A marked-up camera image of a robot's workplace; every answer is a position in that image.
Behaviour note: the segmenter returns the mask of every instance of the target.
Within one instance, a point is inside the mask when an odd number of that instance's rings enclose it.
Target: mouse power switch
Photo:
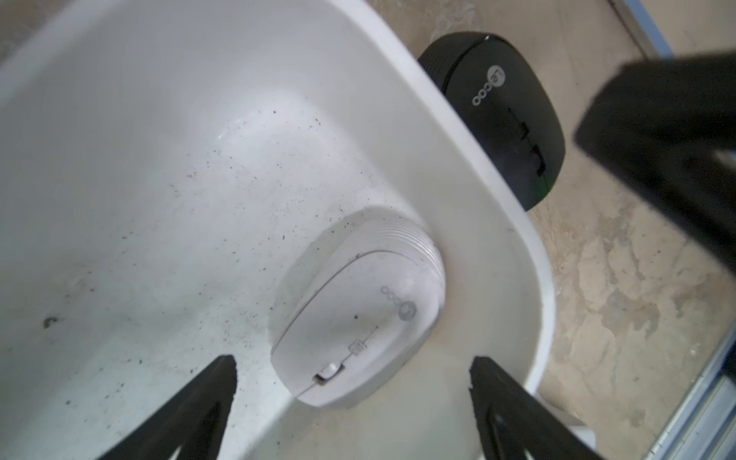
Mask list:
[[[311,406],[351,406],[390,379],[429,337],[445,304],[445,269],[405,219],[349,235],[300,300],[271,363]]]

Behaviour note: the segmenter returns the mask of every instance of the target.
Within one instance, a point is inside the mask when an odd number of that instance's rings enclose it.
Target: stained floor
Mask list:
[[[0,0],[0,60],[65,0]],[[593,428],[609,460],[644,456],[736,317],[736,282],[571,141],[589,100],[640,52],[605,0],[371,0],[418,56],[492,32],[519,49],[562,123],[567,157],[530,212],[557,286],[540,392]]]

